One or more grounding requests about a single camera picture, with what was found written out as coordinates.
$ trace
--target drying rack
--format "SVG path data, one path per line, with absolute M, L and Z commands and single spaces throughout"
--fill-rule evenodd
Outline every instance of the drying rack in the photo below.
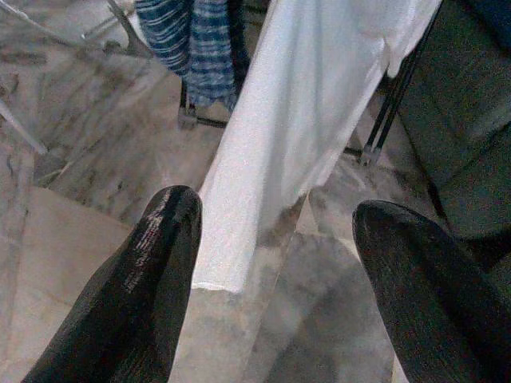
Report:
M 395 79 L 390 83 L 390 91 L 387 93 L 382 107 L 376 117 L 373 128 L 370 132 L 364 148 L 345 148 L 344 153 L 355 157 L 358 162 L 364 166 L 375 165 L 382 153 L 383 145 L 389 134 L 390 127 L 405 95 L 406 89 L 410 84 L 411 78 L 417 68 L 418 61 L 426 47 L 428 37 L 437 19 L 438 13 L 442 7 L 442 2 L 438 5 L 433 17 L 428 24 L 424 35 L 415 47 L 415 49 L 403 60 L 401 69 Z M 227 121 L 211 120 L 197 115 L 196 107 L 188 101 L 186 84 L 181 82 L 180 107 L 178 112 L 178 126 L 181 128 L 193 127 L 197 124 L 212 126 L 213 128 L 225 128 Z

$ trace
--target white cloth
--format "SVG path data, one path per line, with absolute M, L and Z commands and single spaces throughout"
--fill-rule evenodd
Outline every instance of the white cloth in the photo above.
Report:
M 195 288 L 239 293 L 257 233 L 324 184 L 439 0 L 274 0 L 200 195 Z

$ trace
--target marble floor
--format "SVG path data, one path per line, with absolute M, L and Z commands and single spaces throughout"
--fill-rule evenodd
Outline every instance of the marble floor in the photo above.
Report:
M 71 0 L 10 3 L 61 31 L 83 30 L 107 14 Z M 76 22 L 78 10 L 91 9 Z M 251 50 L 260 22 L 254 17 L 248 27 Z M 34 155 L 0 120 L 0 326 L 10 328 L 0 334 L 4 382 L 30 367 L 87 276 L 157 190 L 200 188 L 222 131 L 178 129 L 180 82 L 157 61 L 63 48 L 2 13 L 0 23 L 9 26 L 0 28 L 0 97 L 49 149 Z M 15 47 L 7 44 L 14 37 Z M 381 102 L 376 94 L 350 146 L 361 148 Z M 204 113 L 226 117 L 219 105 Z M 242 295 L 192 292 L 171 380 L 399 381 L 351 213 L 364 199 L 387 199 L 439 220 L 426 185 L 398 119 L 377 166 L 341 156 L 323 187 L 261 235 Z M 66 231 L 57 229 L 62 217 Z M 83 242 L 86 232 L 95 243 Z M 24 334 L 27 326 L 32 333 Z

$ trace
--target blue plaid cloth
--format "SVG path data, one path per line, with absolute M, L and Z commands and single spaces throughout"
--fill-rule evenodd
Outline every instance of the blue plaid cloth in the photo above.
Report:
M 234 109 L 248 71 L 241 0 L 137 0 L 145 38 L 191 103 Z

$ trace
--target white fabric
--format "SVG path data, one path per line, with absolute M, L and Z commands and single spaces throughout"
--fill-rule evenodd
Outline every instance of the white fabric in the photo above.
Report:
M 240 292 L 257 233 L 324 184 L 439 0 L 274 0 L 200 195 L 195 288 Z

